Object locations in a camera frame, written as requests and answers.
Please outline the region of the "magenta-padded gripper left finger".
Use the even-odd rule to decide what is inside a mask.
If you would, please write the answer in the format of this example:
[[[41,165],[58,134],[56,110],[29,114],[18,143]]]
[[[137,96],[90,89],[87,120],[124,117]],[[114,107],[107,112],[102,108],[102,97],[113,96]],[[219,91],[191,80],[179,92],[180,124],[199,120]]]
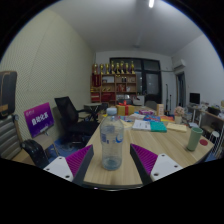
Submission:
[[[93,146],[89,145],[68,157],[57,157],[44,170],[81,186],[93,155]]]

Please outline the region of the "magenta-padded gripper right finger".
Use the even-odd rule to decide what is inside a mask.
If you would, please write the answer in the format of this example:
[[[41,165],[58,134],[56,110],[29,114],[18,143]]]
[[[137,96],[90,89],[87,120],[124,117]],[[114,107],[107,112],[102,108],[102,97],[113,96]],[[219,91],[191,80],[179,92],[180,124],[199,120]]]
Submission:
[[[182,167],[168,155],[157,155],[135,144],[130,145],[130,154],[143,185],[148,185],[149,183],[182,169]]]

